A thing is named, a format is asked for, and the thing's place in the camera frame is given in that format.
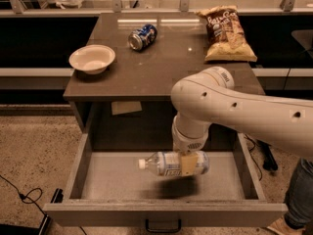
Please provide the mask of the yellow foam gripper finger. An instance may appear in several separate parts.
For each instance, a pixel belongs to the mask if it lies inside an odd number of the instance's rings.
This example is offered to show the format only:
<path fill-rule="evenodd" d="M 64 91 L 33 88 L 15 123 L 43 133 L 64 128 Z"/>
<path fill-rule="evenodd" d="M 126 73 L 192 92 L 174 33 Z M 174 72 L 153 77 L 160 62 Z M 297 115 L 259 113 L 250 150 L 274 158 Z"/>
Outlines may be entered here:
<path fill-rule="evenodd" d="M 196 153 L 183 154 L 180 157 L 181 171 L 183 176 L 193 175 L 198 162 L 198 155 Z"/>

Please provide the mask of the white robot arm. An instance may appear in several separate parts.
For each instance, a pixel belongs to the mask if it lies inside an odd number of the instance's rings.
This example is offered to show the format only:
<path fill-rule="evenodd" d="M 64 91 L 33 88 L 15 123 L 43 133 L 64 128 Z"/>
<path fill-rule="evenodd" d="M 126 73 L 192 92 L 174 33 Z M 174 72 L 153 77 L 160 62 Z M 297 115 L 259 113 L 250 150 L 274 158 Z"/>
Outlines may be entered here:
<path fill-rule="evenodd" d="M 212 67 L 176 82 L 171 102 L 173 144 L 183 153 L 200 150 L 215 123 L 313 161 L 312 101 L 238 92 L 226 69 Z"/>

